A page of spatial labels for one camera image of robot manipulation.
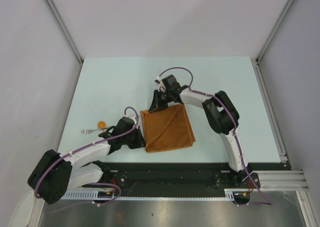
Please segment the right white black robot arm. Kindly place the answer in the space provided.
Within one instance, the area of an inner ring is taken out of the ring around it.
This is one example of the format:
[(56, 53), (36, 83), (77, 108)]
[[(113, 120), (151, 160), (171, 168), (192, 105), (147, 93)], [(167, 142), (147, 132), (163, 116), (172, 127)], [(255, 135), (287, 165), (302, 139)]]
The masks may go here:
[(192, 105), (204, 110), (211, 129), (220, 135), (228, 156), (229, 167), (234, 171), (230, 175), (231, 183), (242, 188), (249, 181), (248, 164), (241, 147), (238, 133), (240, 115), (224, 91), (215, 94), (192, 89), (189, 85), (181, 86), (171, 74), (165, 78), (157, 77), (157, 88), (149, 112), (158, 112), (168, 108), (168, 104), (179, 103)]

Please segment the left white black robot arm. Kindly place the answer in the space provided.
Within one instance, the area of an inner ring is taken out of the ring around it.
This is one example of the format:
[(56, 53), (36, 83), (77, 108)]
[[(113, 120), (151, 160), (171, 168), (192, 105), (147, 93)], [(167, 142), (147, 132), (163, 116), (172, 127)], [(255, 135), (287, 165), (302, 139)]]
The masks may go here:
[(53, 149), (46, 151), (27, 180), (34, 196), (51, 205), (68, 190), (93, 183), (105, 187), (110, 183), (111, 175), (95, 161), (122, 146), (134, 150), (146, 145), (136, 115), (123, 116), (117, 125), (107, 128), (98, 137), (97, 141), (66, 153)]

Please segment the orange cloth napkin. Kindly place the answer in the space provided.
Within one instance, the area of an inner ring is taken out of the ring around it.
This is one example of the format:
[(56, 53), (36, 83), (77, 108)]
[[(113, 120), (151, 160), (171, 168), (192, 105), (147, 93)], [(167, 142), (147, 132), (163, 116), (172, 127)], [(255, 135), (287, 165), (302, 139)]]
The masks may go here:
[(172, 105), (152, 113), (148, 110), (140, 113), (146, 152), (184, 149), (196, 141), (184, 104)]

